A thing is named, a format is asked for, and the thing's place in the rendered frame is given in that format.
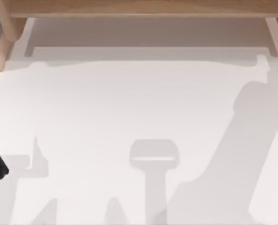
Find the wooden cupboard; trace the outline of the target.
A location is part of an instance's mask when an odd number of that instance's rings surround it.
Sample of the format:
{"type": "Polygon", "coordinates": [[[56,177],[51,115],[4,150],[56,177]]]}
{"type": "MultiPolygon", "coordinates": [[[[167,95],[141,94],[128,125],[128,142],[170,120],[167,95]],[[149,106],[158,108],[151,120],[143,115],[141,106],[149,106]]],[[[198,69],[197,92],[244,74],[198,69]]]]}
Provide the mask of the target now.
{"type": "Polygon", "coordinates": [[[11,15],[16,0],[0,0],[0,71],[4,69],[12,45],[22,35],[27,19],[11,15]]]}

